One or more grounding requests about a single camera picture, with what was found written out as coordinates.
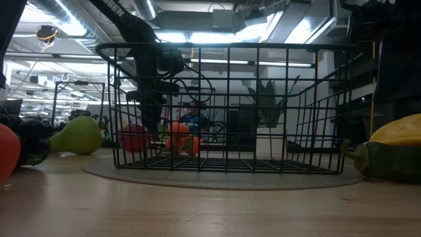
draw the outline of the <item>round mat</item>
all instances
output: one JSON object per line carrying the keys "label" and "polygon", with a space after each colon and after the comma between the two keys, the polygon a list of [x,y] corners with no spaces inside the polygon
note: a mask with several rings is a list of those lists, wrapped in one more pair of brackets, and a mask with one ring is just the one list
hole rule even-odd
{"label": "round mat", "polygon": [[339,175],[160,171],[117,169],[111,159],[100,158],[83,164],[82,170],[105,178],[140,184],[221,190],[329,188],[363,181],[362,176],[351,167],[344,167],[343,173]]}

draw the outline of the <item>black wire basket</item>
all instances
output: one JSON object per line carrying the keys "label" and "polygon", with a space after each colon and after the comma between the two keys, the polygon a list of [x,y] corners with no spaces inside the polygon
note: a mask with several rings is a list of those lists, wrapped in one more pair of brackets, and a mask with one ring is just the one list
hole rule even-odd
{"label": "black wire basket", "polygon": [[[133,59],[119,55],[125,49],[146,52],[164,44],[183,52],[185,71],[174,77],[144,76],[139,71],[142,65],[137,65],[134,76],[127,69]],[[114,55],[105,55],[106,49],[113,49]],[[330,72],[325,63],[326,75],[319,78],[319,64],[327,51],[340,52],[346,63]],[[120,144],[112,150],[114,165],[339,174],[344,166],[339,147],[351,114],[354,51],[354,45],[282,43],[100,45],[97,52],[109,66],[109,131],[112,141]],[[298,52],[306,54],[310,63],[294,61],[291,55]],[[273,55],[283,61],[269,61]],[[178,86],[165,90],[151,86],[152,81],[162,80]],[[123,81],[137,83],[139,96],[127,92]],[[329,92],[332,85],[340,90]],[[162,102],[146,102],[149,92],[162,97]]]}

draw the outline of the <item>wooden table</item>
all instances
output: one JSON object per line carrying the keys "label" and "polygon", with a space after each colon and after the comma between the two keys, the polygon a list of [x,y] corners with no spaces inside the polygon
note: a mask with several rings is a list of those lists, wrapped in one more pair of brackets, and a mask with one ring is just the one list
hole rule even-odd
{"label": "wooden table", "polygon": [[0,236],[421,236],[421,186],[294,191],[171,188],[99,178],[99,155],[52,155],[0,191]]}

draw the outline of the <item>toy fruit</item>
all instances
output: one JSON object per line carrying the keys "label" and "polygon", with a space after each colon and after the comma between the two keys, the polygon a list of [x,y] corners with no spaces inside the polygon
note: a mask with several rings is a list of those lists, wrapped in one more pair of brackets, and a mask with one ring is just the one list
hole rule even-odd
{"label": "toy fruit", "polygon": [[189,135],[189,127],[179,122],[172,122],[172,124],[168,126],[168,132],[173,132],[173,136],[186,137]]}
{"label": "toy fruit", "polygon": [[351,141],[343,141],[341,152],[354,160],[355,168],[362,175],[421,184],[421,146],[366,142],[349,151],[349,144]]}
{"label": "toy fruit", "polygon": [[52,152],[88,155],[101,148],[103,139],[95,119],[82,116],[71,120],[61,132],[49,138],[49,143]]}
{"label": "toy fruit", "polygon": [[150,134],[145,129],[143,141],[143,127],[138,124],[126,125],[123,128],[123,136],[118,135],[118,143],[126,151],[143,151],[151,143]]}
{"label": "toy fruit", "polygon": [[165,141],[165,148],[171,149],[175,154],[181,153],[181,146],[184,143],[184,139],[181,137],[173,136],[172,137],[172,147],[171,147],[171,137],[167,137]]}
{"label": "toy fruit", "polygon": [[18,136],[8,127],[0,124],[0,184],[11,175],[20,154]]}
{"label": "toy fruit", "polygon": [[387,145],[421,145],[421,114],[388,123],[373,133],[370,142]]}
{"label": "toy fruit", "polygon": [[189,155],[196,155],[199,152],[199,139],[195,136],[188,136],[184,138],[184,146],[186,153]]}

